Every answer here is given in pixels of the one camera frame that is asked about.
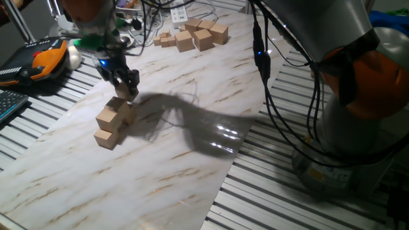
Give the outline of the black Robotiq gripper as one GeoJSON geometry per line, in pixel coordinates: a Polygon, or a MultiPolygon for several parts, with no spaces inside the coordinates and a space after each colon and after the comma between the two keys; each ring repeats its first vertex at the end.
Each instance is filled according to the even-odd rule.
{"type": "Polygon", "coordinates": [[[110,56],[102,56],[102,53],[100,53],[94,59],[94,64],[103,80],[109,82],[114,88],[119,85],[118,79],[121,79],[132,96],[139,93],[137,88],[140,83],[139,71],[129,70],[124,53],[115,52],[110,56]]]}

